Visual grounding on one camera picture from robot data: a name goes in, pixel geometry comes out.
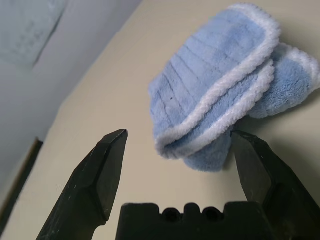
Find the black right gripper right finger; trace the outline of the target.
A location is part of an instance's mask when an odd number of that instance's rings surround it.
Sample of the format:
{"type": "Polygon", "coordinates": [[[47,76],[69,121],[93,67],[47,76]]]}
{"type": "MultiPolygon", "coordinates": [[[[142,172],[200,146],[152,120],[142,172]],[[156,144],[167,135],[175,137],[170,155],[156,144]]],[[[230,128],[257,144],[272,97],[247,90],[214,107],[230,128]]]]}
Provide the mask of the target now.
{"type": "Polygon", "coordinates": [[[279,240],[318,240],[320,208],[296,176],[262,139],[234,130],[232,148],[249,202],[259,203],[279,240]]]}

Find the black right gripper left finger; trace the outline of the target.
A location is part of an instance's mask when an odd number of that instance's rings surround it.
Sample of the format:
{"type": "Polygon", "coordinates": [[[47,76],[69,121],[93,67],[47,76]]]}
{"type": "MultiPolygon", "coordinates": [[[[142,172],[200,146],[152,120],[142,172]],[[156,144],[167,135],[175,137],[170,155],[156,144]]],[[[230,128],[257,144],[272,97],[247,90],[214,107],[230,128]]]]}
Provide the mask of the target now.
{"type": "Polygon", "coordinates": [[[109,220],[118,191],[128,131],[105,135],[74,169],[37,236],[91,240],[109,220]]]}

